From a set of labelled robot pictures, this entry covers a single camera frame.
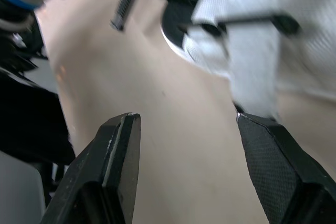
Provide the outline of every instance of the white fabric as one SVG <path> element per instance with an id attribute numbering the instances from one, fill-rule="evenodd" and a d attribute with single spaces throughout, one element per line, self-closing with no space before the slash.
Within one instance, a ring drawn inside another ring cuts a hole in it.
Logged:
<path id="1" fill-rule="evenodd" d="M 189 33 L 183 44 L 186 58 L 192 59 L 195 64 L 212 74 L 229 76 L 233 96 L 236 88 L 234 85 L 237 84 L 233 79 L 236 71 L 245 71 L 248 74 L 245 80 L 249 77 L 255 80 L 245 92 L 257 94 L 256 85 L 263 87 L 263 94 L 272 94 L 268 96 L 268 100 L 264 100 L 268 105 L 275 103 L 270 100 L 271 97 L 274 98 L 275 88 L 271 88 L 268 78 L 273 80 L 273 86 L 285 90 L 336 100 L 336 0 L 199 0 L 192 20 L 215 23 L 217 19 L 232 15 L 277 10 L 289 13 L 299 22 L 303 28 L 300 36 L 286 38 L 278 32 L 264 29 L 265 41 L 261 41 L 260 37 L 255 37 L 260 30 L 249 28 L 244 32 L 245 25 L 232 26 L 227 39 L 216 41 L 209 39 L 203 31 Z M 238 50 L 240 42 L 244 49 Z M 272 60 L 262 63 L 267 56 Z M 238 61 L 242 63 L 240 68 L 232 64 Z M 274 71 L 278 69 L 278 78 L 273 79 L 275 73 L 266 70 L 264 73 L 267 72 L 269 76 L 261 76 L 261 67 Z"/>

